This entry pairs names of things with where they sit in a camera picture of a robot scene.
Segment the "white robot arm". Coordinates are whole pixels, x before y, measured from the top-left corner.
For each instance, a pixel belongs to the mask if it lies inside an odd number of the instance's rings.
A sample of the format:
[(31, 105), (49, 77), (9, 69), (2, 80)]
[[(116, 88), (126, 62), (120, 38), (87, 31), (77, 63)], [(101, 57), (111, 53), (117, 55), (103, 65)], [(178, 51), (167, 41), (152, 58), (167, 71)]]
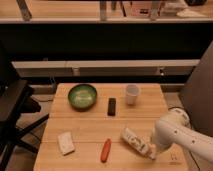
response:
[(175, 143), (213, 163), (213, 137), (194, 131), (189, 125), (189, 116), (182, 108), (171, 108), (155, 121), (150, 140), (158, 153)]

